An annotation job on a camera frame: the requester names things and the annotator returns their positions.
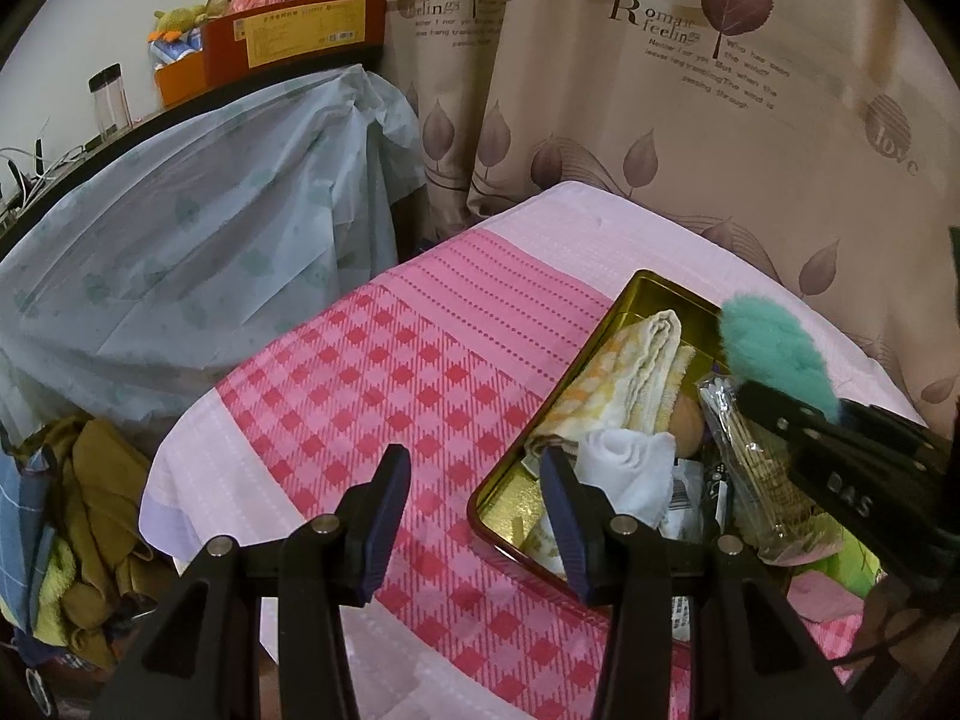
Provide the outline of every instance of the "plastic bag of cotton swabs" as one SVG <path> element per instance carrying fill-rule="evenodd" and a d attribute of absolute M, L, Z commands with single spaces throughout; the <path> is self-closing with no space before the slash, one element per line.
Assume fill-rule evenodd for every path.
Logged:
<path fill-rule="evenodd" d="M 697 389 L 733 485 L 733 522 L 770 565 L 802 565 L 839 552 L 843 531 L 787 478 L 789 450 L 741 415 L 730 378 L 712 374 Z"/>

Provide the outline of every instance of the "pink cloth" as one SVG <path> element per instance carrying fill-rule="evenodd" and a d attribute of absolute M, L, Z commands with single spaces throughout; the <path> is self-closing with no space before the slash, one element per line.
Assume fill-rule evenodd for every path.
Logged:
<path fill-rule="evenodd" d="M 421 685 L 433 680 L 422 694 L 460 691 L 466 680 L 539 720 L 587 718 L 602 624 L 563 613 L 482 562 L 469 549 L 465 512 L 643 268 L 714 302 L 738 289 L 781 301 L 815 338 L 840 394 L 916 418 L 874 361 L 781 285 L 628 201 L 563 184 L 379 276 L 235 370 L 171 432 L 145 499 L 165 517 L 182 514 L 199 541 L 222 532 L 265 541 L 330 509 L 370 478 L 386 443 L 402 442 L 413 486 L 376 598 L 415 635 L 403 645 L 410 659 L 433 664 L 416 669 Z M 164 533 L 151 521 L 161 522 L 141 518 L 141 528 L 157 543 Z M 808 627 L 837 656 L 857 624 Z M 371 622 L 364 631 L 382 628 Z M 270 646 L 271 632 L 264 637 Z M 366 657 L 357 651 L 352 664 Z M 675 665 L 673 675 L 671 716 L 679 718 L 689 674 Z M 410 716 L 447 716 L 430 701 Z M 474 698 L 463 717 L 515 712 L 481 704 Z"/>

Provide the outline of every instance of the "green fluffy brush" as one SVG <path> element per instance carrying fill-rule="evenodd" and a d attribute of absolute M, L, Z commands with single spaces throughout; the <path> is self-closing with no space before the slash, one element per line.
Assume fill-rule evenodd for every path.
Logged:
<path fill-rule="evenodd" d="M 734 376 L 779 389 L 822 410 L 830 422 L 840 418 L 824 358 L 798 319 L 779 303 L 736 295 L 723 304 L 720 337 Z"/>

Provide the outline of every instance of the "clear bottle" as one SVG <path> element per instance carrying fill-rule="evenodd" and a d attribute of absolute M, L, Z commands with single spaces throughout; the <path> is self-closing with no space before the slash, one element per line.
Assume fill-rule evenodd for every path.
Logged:
<path fill-rule="evenodd" d="M 112 65 L 100 71 L 89 81 L 93 94 L 93 113 L 97 119 L 97 128 L 104 141 L 120 134 L 130 127 L 130 108 L 123 89 L 120 65 Z"/>

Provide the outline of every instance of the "wall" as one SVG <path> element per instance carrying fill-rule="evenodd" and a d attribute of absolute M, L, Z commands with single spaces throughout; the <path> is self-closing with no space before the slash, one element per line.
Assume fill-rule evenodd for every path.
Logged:
<path fill-rule="evenodd" d="M 48 0 L 0 71 L 0 146 L 32 151 L 42 136 L 56 158 L 97 134 L 88 79 L 114 62 L 123 70 L 131 115 L 160 108 L 147 54 L 155 10 L 206 0 Z M 18 160 L 30 167 L 32 160 Z M 3 196 L 13 179 L 0 163 Z"/>

